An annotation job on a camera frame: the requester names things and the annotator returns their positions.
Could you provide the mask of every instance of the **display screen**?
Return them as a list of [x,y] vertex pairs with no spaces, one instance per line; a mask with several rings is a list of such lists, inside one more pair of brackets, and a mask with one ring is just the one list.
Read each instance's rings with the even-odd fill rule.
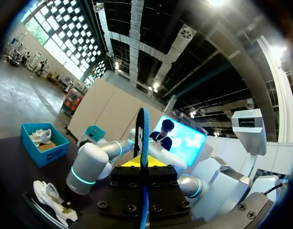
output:
[[160,118],[154,131],[161,132],[162,122],[165,119],[170,119],[175,125],[168,133],[168,137],[172,140],[170,152],[184,160],[188,166],[192,166],[207,136],[166,116]]

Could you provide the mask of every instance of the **blue box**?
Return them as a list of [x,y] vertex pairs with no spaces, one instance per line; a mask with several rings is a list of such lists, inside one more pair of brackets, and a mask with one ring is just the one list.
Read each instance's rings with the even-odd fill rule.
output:
[[92,138],[94,141],[98,142],[104,138],[106,132],[103,131],[101,128],[97,127],[96,125],[91,125],[87,128],[85,134]]
[[[56,147],[43,152],[36,147],[30,135],[39,129],[51,129],[51,140]],[[20,140],[38,167],[43,167],[65,155],[69,145],[69,141],[51,123],[23,123],[21,125]]]

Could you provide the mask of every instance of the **black table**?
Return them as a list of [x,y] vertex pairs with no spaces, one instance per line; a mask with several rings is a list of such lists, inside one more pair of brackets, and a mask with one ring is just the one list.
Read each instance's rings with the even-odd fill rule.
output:
[[[27,192],[37,200],[33,191],[33,181],[40,180],[52,183],[57,189],[66,186],[66,177],[77,156],[78,147],[70,142],[67,154],[43,168],[38,168],[21,144],[20,137],[0,139],[0,180],[4,189],[3,201],[15,216],[28,228],[47,228],[46,224],[37,217],[21,194]],[[90,221],[98,215],[97,203],[105,197],[105,191],[110,183],[110,177],[97,181],[88,195],[81,196],[73,193],[72,201],[76,204],[79,220]],[[51,215],[53,210],[45,205]]]

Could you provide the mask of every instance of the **white sneaker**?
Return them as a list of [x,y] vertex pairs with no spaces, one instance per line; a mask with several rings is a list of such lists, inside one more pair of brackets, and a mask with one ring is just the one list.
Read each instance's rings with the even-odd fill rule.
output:
[[37,147],[40,146],[40,143],[43,144],[50,144],[50,139],[51,139],[51,129],[48,130],[37,130],[34,133],[32,133],[33,137],[35,138],[33,142]]
[[35,195],[37,196],[37,199],[40,201],[40,203],[46,204],[50,206],[51,208],[53,208],[57,219],[63,225],[68,227],[66,219],[77,221],[78,216],[76,214],[76,211],[71,208],[67,209],[60,204],[61,198],[53,184],[51,183],[46,184],[45,182],[40,182],[39,180],[35,180],[33,182],[33,188],[34,188]]

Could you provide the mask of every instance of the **lanyard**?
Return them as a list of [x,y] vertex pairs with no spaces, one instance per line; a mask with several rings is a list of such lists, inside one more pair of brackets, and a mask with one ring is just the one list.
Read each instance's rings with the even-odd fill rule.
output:
[[163,139],[165,139],[167,137],[167,136],[165,136],[165,137],[161,138],[160,140],[158,140],[159,135],[160,135],[160,133],[156,137],[157,142],[161,142]]

